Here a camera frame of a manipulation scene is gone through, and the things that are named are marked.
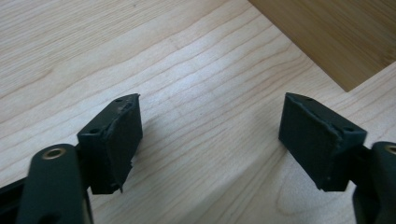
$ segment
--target bolt hole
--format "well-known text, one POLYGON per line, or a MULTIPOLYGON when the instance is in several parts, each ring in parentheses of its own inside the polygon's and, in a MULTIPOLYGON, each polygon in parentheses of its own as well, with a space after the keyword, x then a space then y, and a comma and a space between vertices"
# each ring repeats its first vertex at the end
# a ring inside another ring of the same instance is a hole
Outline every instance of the bolt hole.
POLYGON ((344 131, 350 132, 350 133, 352 133, 353 131, 355 131, 353 128, 349 128, 349 127, 344 127, 343 129, 344 129, 344 131))
POLYGON ((385 146, 388 152, 396 155, 396 146, 385 146))
POLYGON ((56 224, 61 220, 59 214, 47 214, 38 220, 38 224, 56 224))
POLYGON ((61 147, 53 148, 53 149, 46 151, 43 154, 43 159, 44 160, 56 159, 58 157, 61 157, 65 152, 66 152, 66 150, 64 150, 64 148, 61 148, 61 147))
POLYGON ((91 129, 90 133, 99 133, 100 129, 91 129))

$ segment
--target screw hole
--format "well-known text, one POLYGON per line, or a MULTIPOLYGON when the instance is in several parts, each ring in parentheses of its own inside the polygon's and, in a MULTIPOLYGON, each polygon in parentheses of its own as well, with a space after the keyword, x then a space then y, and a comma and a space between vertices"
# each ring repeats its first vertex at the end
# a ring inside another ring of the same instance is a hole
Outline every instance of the screw hole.
POLYGON ((390 153, 396 155, 396 146, 389 146, 389 145, 387 145, 387 146, 385 146, 385 149, 386 149, 388 152, 390 152, 390 153))
POLYGON ((100 129, 91 129, 90 133, 99 133, 100 129))
POLYGON ((344 127, 343 129, 344 129, 344 131, 350 132, 350 133, 352 133, 353 131, 355 131, 353 128, 349 128, 349 127, 344 127))
POLYGON ((44 160, 56 159, 58 157, 61 157, 65 152, 66 152, 66 150, 64 150, 64 148, 61 148, 61 147, 53 148, 53 149, 46 151, 43 154, 43 159, 44 160))

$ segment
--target wooden board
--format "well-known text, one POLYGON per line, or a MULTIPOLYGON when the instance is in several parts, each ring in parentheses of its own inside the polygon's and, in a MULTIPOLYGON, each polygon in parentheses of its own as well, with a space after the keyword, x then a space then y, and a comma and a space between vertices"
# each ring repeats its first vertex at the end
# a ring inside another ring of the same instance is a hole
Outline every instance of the wooden board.
POLYGON ((96 224, 355 223, 277 139, 286 91, 396 139, 396 63, 344 92, 245 0, 1 1, 0 186, 141 94, 143 140, 96 224))
POLYGON ((249 0, 344 90, 396 60, 396 1, 249 0))

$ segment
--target wooden table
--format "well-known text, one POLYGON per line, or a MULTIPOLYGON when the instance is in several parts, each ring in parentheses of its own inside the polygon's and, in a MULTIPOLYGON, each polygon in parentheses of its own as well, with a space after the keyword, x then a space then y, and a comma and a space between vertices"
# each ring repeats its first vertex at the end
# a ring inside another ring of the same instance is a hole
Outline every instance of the wooden table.
POLYGON ((354 223, 277 140, 285 92, 396 141, 396 63, 344 92, 246 0, 3 1, 0 185, 134 92, 144 138, 95 223, 354 223))

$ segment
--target wood grain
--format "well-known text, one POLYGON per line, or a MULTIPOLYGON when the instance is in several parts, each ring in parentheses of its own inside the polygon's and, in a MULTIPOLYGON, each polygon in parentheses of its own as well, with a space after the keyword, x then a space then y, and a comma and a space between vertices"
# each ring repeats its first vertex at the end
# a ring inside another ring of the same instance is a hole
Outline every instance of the wood grain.
POLYGON ((286 91, 396 139, 396 63, 344 92, 243 0, 3 1, 0 186, 138 92, 144 138, 96 223, 354 223, 277 140, 286 91))
POLYGON ((396 61, 396 1, 249 0, 344 90, 396 61))

